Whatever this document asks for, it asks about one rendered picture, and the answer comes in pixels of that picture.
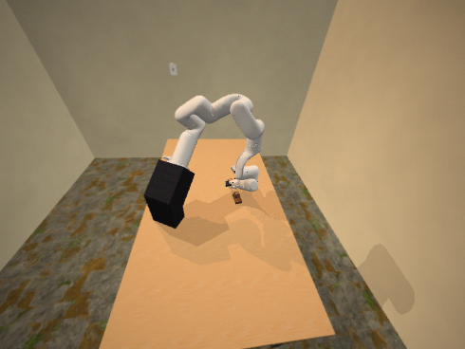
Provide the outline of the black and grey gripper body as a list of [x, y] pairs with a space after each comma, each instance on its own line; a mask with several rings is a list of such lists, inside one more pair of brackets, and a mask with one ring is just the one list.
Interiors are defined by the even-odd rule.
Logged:
[[239, 189], [238, 187], [236, 188], [237, 182], [238, 182], [238, 179], [234, 179], [229, 182], [230, 184], [232, 184], [231, 189]]

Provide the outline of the brown wooden tray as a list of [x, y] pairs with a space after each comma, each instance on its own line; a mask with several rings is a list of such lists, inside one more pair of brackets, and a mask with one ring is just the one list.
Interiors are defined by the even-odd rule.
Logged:
[[241, 200], [241, 197], [239, 196], [238, 198], [234, 198], [234, 195], [232, 194], [232, 197], [233, 197], [233, 200], [235, 202], [235, 204], [240, 204], [242, 203], [242, 200]]

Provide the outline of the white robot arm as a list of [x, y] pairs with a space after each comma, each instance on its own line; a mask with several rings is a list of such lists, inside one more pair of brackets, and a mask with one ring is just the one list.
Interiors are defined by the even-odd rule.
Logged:
[[260, 119], [255, 121], [251, 113], [252, 109], [251, 100], [239, 94], [228, 95], [213, 104], [203, 96], [194, 97], [177, 109], [175, 118], [187, 128], [187, 131], [181, 134], [173, 155], [163, 158], [167, 159], [167, 162], [185, 167], [190, 171], [187, 167], [205, 128], [205, 122], [210, 124], [231, 114], [247, 137], [245, 150], [236, 160], [236, 165], [231, 167], [238, 179], [236, 188], [255, 192], [258, 189], [259, 169], [256, 165], [244, 166], [250, 158], [261, 151], [265, 125]]

